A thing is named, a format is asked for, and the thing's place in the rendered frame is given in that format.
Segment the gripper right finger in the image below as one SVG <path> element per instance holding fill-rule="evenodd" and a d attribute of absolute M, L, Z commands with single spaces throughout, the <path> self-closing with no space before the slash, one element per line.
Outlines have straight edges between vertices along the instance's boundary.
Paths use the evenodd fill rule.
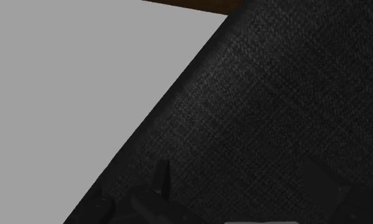
<path fill-rule="evenodd" d="M 373 187 L 352 183 L 312 158 L 304 159 L 303 179 L 328 224 L 373 224 Z"/>

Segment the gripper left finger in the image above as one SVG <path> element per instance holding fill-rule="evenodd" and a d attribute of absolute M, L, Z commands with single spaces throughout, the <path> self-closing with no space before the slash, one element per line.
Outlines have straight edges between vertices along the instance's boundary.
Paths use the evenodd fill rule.
<path fill-rule="evenodd" d="M 134 185 L 119 202 L 108 197 L 90 200 L 90 224 L 208 224 L 186 207 L 171 202 L 168 160 L 159 160 L 151 183 Z"/>

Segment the dark grey fabric sofa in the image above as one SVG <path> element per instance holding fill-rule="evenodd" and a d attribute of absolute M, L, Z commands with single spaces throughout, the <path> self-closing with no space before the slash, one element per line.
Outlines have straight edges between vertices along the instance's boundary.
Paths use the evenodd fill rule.
<path fill-rule="evenodd" d="M 327 224 L 304 190 L 311 157 L 373 187 L 373 0 L 244 0 L 64 224 L 92 224 L 171 165 L 171 199 L 205 224 Z"/>

